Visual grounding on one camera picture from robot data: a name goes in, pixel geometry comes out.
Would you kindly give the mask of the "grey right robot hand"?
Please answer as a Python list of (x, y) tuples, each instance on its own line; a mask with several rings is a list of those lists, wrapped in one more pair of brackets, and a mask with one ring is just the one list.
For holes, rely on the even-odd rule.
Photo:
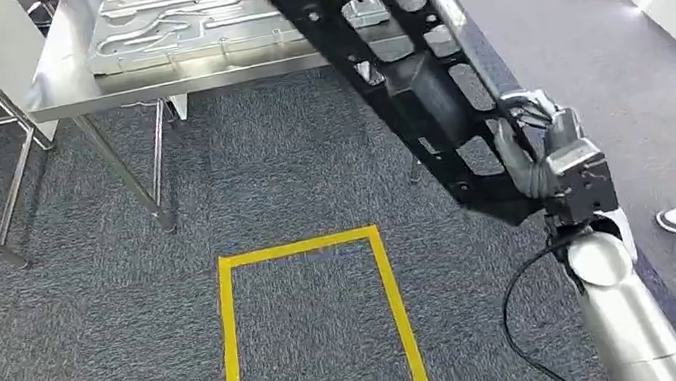
[[(553, 102), (542, 90), (507, 92), (499, 105), (506, 115), (496, 124), (496, 148), (519, 192), (544, 201), (568, 225), (621, 208), (606, 156), (586, 137), (573, 108)], [(524, 133), (510, 118), (522, 129), (544, 132), (541, 154), (523, 150)]]

